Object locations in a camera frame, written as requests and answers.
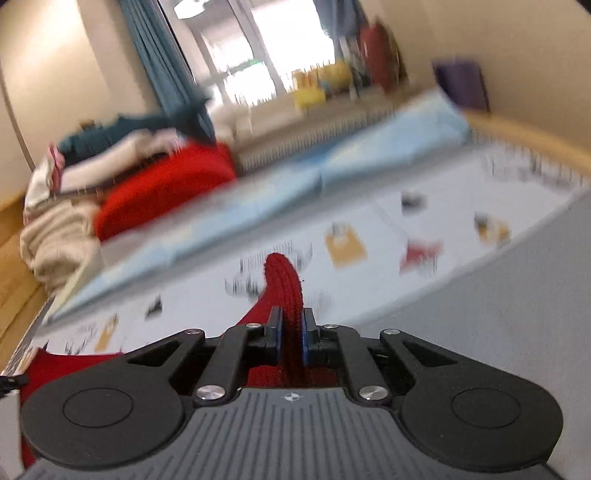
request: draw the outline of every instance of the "folded red clothing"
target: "folded red clothing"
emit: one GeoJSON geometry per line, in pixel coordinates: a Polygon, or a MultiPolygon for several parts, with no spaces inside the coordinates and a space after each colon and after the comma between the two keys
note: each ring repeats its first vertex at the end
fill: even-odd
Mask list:
{"type": "Polygon", "coordinates": [[[235,179],[226,145],[191,143],[115,187],[95,218],[96,236],[107,240],[235,179]]]}
{"type": "MultiPolygon", "coordinates": [[[[326,368],[305,368],[302,360],[300,319],[304,309],[300,279],[290,261],[281,254],[271,254],[265,262],[264,294],[237,325],[266,323],[271,309],[283,309],[283,349],[278,367],[251,368],[249,387],[332,387],[336,374],[326,368]]],[[[29,383],[21,390],[21,405],[45,383],[110,360],[114,355],[52,355],[39,351],[27,369],[29,383]]],[[[22,461],[26,468],[34,463],[27,443],[22,442],[22,461]]]]}

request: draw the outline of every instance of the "pile of clothes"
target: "pile of clothes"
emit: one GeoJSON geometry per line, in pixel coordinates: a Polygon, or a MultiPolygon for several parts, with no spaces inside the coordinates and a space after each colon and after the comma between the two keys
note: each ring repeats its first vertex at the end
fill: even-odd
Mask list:
{"type": "Polygon", "coordinates": [[[22,259],[57,294],[100,242],[235,180],[227,146],[199,124],[201,105],[120,116],[50,144],[25,197],[22,259]]]}

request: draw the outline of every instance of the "red garment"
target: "red garment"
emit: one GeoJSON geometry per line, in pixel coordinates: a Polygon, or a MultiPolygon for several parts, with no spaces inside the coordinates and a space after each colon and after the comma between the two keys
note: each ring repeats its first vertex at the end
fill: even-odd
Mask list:
{"type": "MultiPolygon", "coordinates": [[[[248,372],[248,387],[332,387],[335,372],[327,368],[307,369],[302,362],[300,319],[304,308],[300,279],[290,261],[281,254],[271,254],[265,261],[264,294],[237,325],[266,323],[274,306],[283,309],[283,349],[278,367],[256,367],[248,372]]],[[[21,390],[21,406],[44,384],[107,361],[116,355],[52,355],[43,350],[27,369],[29,383],[21,390]]],[[[29,468],[35,459],[22,440],[22,462],[29,468]]]]}
{"type": "Polygon", "coordinates": [[[235,179],[226,145],[192,143],[116,186],[95,218],[96,236],[107,240],[235,179]]]}

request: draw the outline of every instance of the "curtain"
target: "curtain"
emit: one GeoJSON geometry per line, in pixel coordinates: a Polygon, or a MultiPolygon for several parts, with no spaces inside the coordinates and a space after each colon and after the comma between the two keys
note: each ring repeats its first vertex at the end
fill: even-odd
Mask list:
{"type": "Polygon", "coordinates": [[[320,25],[335,44],[335,55],[342,56],[339,38],[357,37],[367,24],[359,0],[314,0],[320,25]]]}
{"type": "Polygon", "coordinates": [[[157,0],[120,0],[135,49],[166,113],[196,107],[196,121],[214,139],[205,91],[196,84],[157,0]]]}

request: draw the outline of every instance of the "ribbed gray surface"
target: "ribbed gray surface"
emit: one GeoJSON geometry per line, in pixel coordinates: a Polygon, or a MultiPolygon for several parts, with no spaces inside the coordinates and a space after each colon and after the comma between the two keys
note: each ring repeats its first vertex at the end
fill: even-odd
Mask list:
{"type": "Polygon", "coordinates": [[[142,462],[76,472],[41,460],[22,478],[556,480],[543,466],[488,474],[442,465],[410,444],[386,410],[358,406],[340,388],[244,389],[227,406],[197,410],[181,436],[142,462]]]}

